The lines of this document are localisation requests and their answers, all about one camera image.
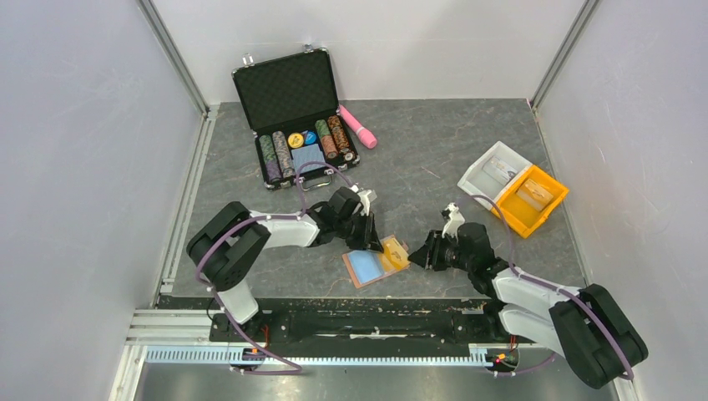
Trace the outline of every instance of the yellow plastic tray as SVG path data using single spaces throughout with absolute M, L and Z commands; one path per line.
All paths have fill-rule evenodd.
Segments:
M 528 179 L 536 181 L 554 196 L 553 200 L 541 211 L 535 210 L 516 195 L 518 188 Z M 568 192 L 568 188 L 563 184 L 546 174 L 538 166 L 532 165 L 499 197 L 497 205 L 504 213 L 509 227 L 522 238 L 528 238 L 532 232 L 546 222 L 551 211 L 560 205 Z M 493 208 L 492 213 L 499 217 L 496 209 Z

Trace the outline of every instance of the case latch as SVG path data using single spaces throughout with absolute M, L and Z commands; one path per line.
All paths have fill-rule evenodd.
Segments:
M 242 60 L 244 60 L 244 65 L 246 67 L 250 67 L 251 65 L 253 65 L 253 56 L 251 56 L 250 53 L 244 54 Z

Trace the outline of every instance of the gray stone surface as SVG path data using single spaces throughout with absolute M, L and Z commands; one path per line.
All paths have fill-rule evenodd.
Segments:
M 496 141 L 502 140 L 548 170 L 534 117 L 522 99 L 358 100 L 344 105 L 378 138 L 369 150 L 357 143 L 362 162 L 346 172 L 376 191 L 372 209 L 380 237 L 396 235 L 412 250 L 427 232 L 443 227 L 440 211 L 465 194 L 457 181 Z M 270 192 L 263 186 L 255 146 L 240 104 L 222 104 L 191 216 L 188 240 L 227 202 L 265 212 L 300 208 L 296 189 Z M 307 193 L 308 204 L 329 199 L 341 186 Z M 501 221 L 478 203 L 462 206 L 467 221 L 487 226 L 499 256 L 508 247 Z M 531 237 L 513 234 L 517 265 L 555 282 L 583 285 L 563 211 L 557 209 Z M 461 271 L 425 272 L 417 266 L 357 290 L 341 259 L 344 242 L 317 248 L 263 251 L 247 276 L 256 297 L 470 297 L 477 295 Z M 177 297 L 206 296 L 184 255 L 174 284 Z

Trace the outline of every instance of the case lid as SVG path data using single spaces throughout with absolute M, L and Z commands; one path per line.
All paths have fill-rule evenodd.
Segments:
M 339 106 L 330 56 L 323 48 L 242 67 L 232 78 L 254 131 Z

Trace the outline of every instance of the pink marker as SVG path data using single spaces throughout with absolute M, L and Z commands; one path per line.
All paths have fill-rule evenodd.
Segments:
M 346 125 L 351 128 L 355 134 L 357 134 L 357 137 L 359 140 L 364 144 L 369 149 L 374 149 L 374 146 L 376 146 L 377 139 L 372 134 L 372 132 L 362 125 L 357 119 L 354 118 L 351 113 L 349 113 L 349 110 L 347 110 L 344 106 L 341 104 L 339 105 L 339 112 L 341 113 L 341 117 L 344 119 L 344 122 Z

